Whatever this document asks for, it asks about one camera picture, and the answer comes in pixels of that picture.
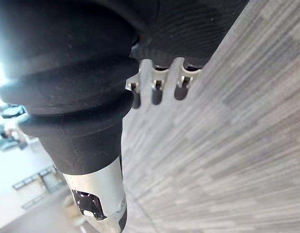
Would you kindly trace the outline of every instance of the silver metal part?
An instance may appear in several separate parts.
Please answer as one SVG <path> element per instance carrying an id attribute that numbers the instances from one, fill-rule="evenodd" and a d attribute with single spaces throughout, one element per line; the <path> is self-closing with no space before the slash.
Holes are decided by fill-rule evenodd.
<path id="1" fill-rule="evenodd" d="M 126 89 L 139 93 L 140 92 L 140 68 L 139 72 L 126 80 Z"/>
<path id="2" fill-rule="evenodd" d="M 197 78 L 199 75 L 201 69 L 197 69 L 195 71 L 189 71 L 184 68 L 184 66 L 181 66 L 181 71 L 180 71 L 180 78 L 177 81 L 178 87 L 183 87 L 183 83 L 185 83 L 186 88 L 189 89 L 192 82 Z"/>
<path id="3" fill-rule="evenodd" d="M 164 70 L 158 70 L 157 67 L 153 67 L 152 68 L 152 88 L 153 89 L 157 89 L 159 88 L 159 90 L 163 90 L 164 89 L 164 85 L 167 81 L 167 76 L 168 76 L 168 72 L 169 69 L 166 68 Z"/>
<path id="4" fill-rule="evenodd" d="M 100 233 L 120 233 L 120 220 L 126 214 L 126 199 L 119 158 L 107 167 L 86 175 L 64 174 L 71 190 L 95 195 L 100 199 L 103 220 L 96 220 L 92 212 L 84 210 L 87 221 Z"/>

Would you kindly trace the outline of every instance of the silver metal housing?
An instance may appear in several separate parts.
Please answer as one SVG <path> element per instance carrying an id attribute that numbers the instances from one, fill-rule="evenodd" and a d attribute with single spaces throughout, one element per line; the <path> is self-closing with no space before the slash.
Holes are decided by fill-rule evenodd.
<path id="1" fill-rule="evenodd" d="M 64 174 L 71 190 L 81 191 L 100 199 L 104 220 L 96 220 L 93 213 L 84 211 L 87 221 L 100 233 L 120 233 L 119 221 L 126 214 L 126 199 L 119 157 L 107 167 L 86 175 Z"/>

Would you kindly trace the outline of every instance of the black rubber cover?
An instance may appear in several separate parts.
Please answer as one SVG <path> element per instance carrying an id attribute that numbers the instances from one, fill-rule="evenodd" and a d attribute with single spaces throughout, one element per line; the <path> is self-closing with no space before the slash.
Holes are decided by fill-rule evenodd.
<path id="1" fill-rule="evenodd" d="M 133 91 L 133 94 L 134 94 L 133 108 L 138 109 L 141 105 L 140 93 Z"/>
<path id="2" fill-rule="evenodd" d="M 188 88 L 185 86 L 179 87 L 176 85 L 175 92 L 174 92 L 174 97 L 176 100 L 184 100 L 184 98 L 188 94 Z"/>
<path id="3" fill-rule="evenodd" d="M 150 44 L 133 50 L 131 57 L 151 59 L 155 64 L 167 65 L 176 57 L 184 57 L 195 65 L 203 66 L 210 60 L 247 2 L 160 0 L 157 20 L 149 26 Z"/>
<path id="4" fill-rule="evenodd" d="M 0 61 L 10 80 L 4 102 L 22 104 L 24 133 L 39 137 L 69 175 L 98 171 L 121 154 L 122 118 L 132 92 L 126 79 L 134 30 L 97 4 L 0 1 Z"/>
<path id="5" fill-rule="evenodd" d="M 152 89 L 151 102 L 154 105 L 161 103 L 163 98 L 163 91 L 159 89 Z"/>

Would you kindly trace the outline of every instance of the gray carpet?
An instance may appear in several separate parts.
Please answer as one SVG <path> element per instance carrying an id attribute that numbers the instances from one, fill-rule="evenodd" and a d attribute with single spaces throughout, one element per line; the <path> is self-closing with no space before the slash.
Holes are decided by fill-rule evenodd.
<path id="1" fill-rule="evenodd" d="M 124 118 L 126 233 L 300 233 L 300 0 L 251 0 L 193 83 Z"/>

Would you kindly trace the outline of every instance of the striped gray carpet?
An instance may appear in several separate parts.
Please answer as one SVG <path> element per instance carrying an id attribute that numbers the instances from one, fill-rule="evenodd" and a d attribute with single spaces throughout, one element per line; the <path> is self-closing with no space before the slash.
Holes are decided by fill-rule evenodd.
<path id="1" fill-rule="evenodd" d="M 251 0 L 191 87 L 124 118 L 126 233 L 300 233 L 300 0 Z"/>

